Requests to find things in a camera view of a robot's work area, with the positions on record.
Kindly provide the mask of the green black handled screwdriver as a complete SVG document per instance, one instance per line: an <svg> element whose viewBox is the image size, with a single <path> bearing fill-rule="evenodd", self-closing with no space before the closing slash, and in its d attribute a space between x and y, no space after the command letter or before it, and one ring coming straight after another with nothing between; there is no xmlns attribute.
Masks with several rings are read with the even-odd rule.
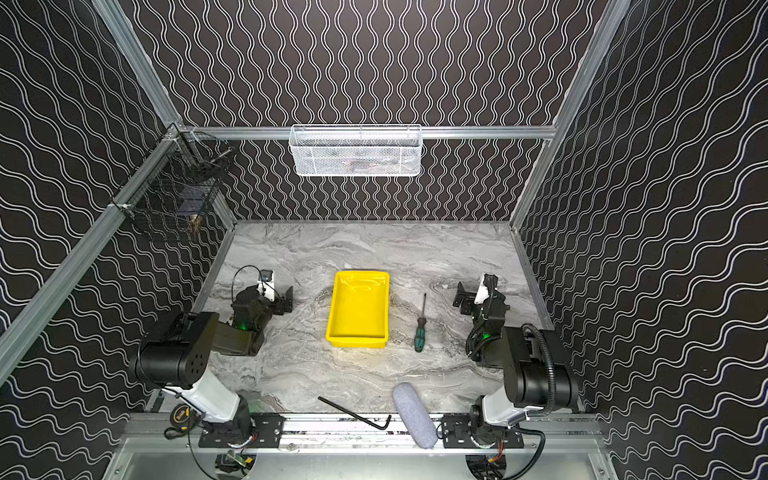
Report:
<svg viewBox="0 0 768 480"><path fill-rule="evenodd" d="M417 318L417 328L416 328L414 339L413 339L414 351L417 353L421 353L423 351L426 343L426 323L427 323L427 319L425 315L426 299L427 299L427 294L424 293L422 298L421 313Z"/></svg>

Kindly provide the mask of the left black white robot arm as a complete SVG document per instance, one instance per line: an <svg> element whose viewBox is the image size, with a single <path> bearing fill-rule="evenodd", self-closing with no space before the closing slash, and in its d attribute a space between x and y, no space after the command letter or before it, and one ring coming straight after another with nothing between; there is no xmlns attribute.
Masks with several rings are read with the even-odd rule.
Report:
<svg viewBox="0 0 768 480"><path fill-rule="evenodd" d="M188 433L196 425L216 440L239 445L255 427L245 399L225 387L208 367L210 355L254 357L275 316L293 310L293 289L280 294L270 285L249 286L234 296L228 323L216 312L180 313L157 322L130 363L136 381L172 394L182 403L171 414L171 430Z"/></svg>

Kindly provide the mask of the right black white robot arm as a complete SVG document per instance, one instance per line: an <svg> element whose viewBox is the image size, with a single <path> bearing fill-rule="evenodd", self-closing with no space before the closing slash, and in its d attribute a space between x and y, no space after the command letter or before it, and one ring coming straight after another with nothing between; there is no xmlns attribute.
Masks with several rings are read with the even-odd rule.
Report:
<svg viewBox="0 0 768 480"><path fill-rule="evenodd" d="M579 410L578 382L558 335L530 322L508 326L510 306L497 290L496 276L487 275L475 291L458 284L453 306L472 322L465 355L503 374L501 387L470 408L473 441L480 446L504 442L507 431L523 421Z"/></svg>

